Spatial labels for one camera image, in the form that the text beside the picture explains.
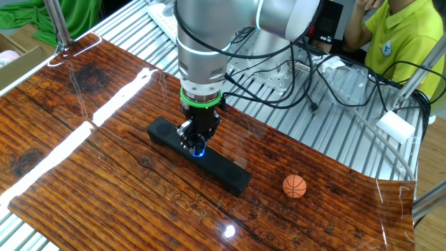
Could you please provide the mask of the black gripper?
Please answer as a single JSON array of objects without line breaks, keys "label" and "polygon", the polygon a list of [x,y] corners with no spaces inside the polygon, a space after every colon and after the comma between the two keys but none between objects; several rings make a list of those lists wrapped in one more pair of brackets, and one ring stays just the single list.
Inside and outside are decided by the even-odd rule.
[{"label": "black gripper", "polygon": [[180,145],[184,149],[194,150],[195,134],[198,137],[198,150],[203,151],[207,147],[208,141],[214,136],[222,121],[216,109],[217,105],[207,108],[181,105],[181,112],[186,121],[177,127],[176,132],[180,138]]}]

